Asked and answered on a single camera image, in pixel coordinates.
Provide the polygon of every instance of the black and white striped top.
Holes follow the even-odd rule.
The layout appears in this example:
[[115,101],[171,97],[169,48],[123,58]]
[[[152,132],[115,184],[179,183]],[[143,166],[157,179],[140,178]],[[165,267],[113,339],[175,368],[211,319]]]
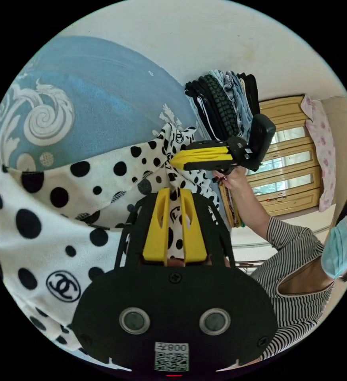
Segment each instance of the black and white striped top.
[[271,217],[268,242],[278,253],[264,262],[252,277],[269,295],[277,315],[278,331],[262,359],[299,342],[317,324],[331,296],[333,284],[323,291],[286,296],[278,293],[282,281],[302,266],[318,258],[324,249],[313,232]]

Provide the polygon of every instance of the yellow plastic part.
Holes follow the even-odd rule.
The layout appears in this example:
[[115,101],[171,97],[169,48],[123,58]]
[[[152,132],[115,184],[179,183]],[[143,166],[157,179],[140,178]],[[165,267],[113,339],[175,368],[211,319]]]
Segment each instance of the yellow plastic part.
[[213,162],[221,160],[233,160],[233,157],[228,154],[228,148],[226,146],[180,151],[170,160],[170,164],[183,171],[184,164],[186,163]]
[[170,215],[170,189],[158,192],[152,213],[143,258],[148,262],[163,262],[167,265],[168,217]]
[[[203,262],[207,258],[207,253],[195,204],[193,202],[192,192],[189,189],[181,189],[180,198],[183,216],[184,263]],[[186,217],[189,218],[190,226],[187,224]]]

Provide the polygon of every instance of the face mask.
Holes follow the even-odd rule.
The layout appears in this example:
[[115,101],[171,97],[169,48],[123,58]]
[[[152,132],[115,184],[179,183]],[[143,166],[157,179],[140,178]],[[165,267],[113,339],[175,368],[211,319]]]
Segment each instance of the face mask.
[[321,265],[332,279],[337,279],[347,271],[347,216],[330,230]]

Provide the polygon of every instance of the polka dot fabric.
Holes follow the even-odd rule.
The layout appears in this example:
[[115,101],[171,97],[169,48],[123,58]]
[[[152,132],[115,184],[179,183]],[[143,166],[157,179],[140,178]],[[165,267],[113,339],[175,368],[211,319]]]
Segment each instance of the polka dot fabric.
[[[69,329],[89,284],[113,270],[121,228],[145,195],[171,188],[169,256],[183,258],[180,190],[216,206],[204,171],[177,171],[169,160],[193,141],[193,127],[165,125],[156,139],[45,172],[0,169],[0,273],[29,321],[70,350]],[[124,266],[127,247],[121,260]]]

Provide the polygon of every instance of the pink floral cloth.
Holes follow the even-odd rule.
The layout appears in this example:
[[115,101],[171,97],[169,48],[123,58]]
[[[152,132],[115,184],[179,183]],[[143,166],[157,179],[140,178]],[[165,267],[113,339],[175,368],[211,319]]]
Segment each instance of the pink floral cloth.
[[322,169],[324,192],[319,199],[319,211],[324,212],[332,205],[335,193],[335,143],[322,104],[305,95],[301,109],[309,118],[306,120],[306,128],[315,143],[316,156]]

